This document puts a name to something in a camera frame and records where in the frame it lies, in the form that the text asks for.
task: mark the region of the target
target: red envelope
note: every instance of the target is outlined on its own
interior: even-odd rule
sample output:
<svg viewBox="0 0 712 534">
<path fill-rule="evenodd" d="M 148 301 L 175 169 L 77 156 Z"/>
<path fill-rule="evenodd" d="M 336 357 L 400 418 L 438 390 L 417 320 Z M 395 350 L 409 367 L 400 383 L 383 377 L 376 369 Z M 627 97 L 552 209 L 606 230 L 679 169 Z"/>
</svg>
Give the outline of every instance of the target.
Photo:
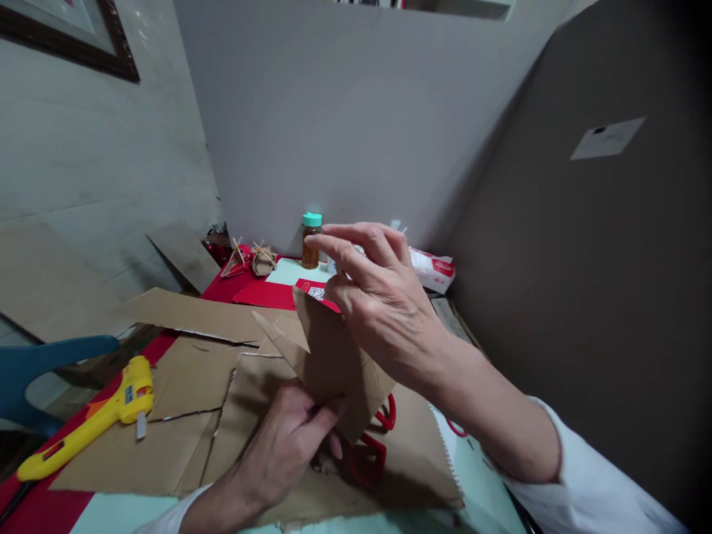
<svg viewBox="0 0 712 534">
<path fill-rule="evenodd" d="M 300 278 L 295 284 L 296 287 L 309 293 L 317 300 L 321 300 L 329 308 L 337 313 L 341 313 L 338 306 L 330 300 L 324 300 L 324 282 L 312 282 Z M 238 304 L 249 304 L 250 306 L 263 306 L 265 308 L 277 308 L 286 310 L 297 309 L 294 306 L 294 297 L 291 294 L 291 286 L 265 282 L 263 280 L 253 280 L 245 288 L 237 293 L 232 300 Z"/>
</svg>

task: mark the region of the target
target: white box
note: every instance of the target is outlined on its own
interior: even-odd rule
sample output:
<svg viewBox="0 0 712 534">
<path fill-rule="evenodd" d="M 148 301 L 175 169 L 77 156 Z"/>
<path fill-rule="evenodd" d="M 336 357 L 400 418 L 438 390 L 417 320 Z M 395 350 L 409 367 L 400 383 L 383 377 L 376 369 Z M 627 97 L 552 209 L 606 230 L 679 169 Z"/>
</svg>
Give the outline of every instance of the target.
<svg viewBox="0 0 712 534">
<path fill-rule="evenodd" d="M 409 247 L 410 260 L 423 287 L 445 294 L 455 279 L 455 267 L 450 256 L 433 256 Z"/>
</svg>

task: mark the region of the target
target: blue chair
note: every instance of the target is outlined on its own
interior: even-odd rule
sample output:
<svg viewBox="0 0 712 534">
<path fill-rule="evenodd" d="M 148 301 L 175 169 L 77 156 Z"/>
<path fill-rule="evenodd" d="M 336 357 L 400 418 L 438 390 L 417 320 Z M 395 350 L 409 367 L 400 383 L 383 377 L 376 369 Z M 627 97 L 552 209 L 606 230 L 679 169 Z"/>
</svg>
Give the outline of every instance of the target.
<svg viewBox="0 0 712 534">
<path fill-rule="evenodd" d="M 77 339 L 28 347 L 0 347 L 0 417 L 51 438 L 64 421 L 27 402 L 24 392 L 35 378 L 70 363 L 119 348 L 111 336 Z"/>
</svg>

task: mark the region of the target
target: qr code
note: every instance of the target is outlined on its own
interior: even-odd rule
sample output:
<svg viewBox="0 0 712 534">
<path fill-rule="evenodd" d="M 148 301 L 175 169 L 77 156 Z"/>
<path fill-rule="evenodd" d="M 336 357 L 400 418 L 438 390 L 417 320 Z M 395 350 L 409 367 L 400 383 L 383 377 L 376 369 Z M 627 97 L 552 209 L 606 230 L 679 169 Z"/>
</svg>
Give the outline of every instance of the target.
<svg viewBox="0 0 712 534">
<path fill-rule="evenodd" d="M 316 300 L 324 300 L 324 289 L 323 288 L 309 288 L 309 294 Z"/>
</svg>

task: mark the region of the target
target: picture frame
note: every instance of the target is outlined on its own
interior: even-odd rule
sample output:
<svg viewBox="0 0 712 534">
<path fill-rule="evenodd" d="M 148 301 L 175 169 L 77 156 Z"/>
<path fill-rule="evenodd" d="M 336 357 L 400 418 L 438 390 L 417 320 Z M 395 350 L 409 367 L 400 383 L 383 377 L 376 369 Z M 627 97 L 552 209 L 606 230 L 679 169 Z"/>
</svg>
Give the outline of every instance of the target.
<svg viewBox="0 0 712 534">
<path fill-rule="evenodd" d="M 0 0 L 0 37 L 141 80 L 113 0 Z"/>
</svg>

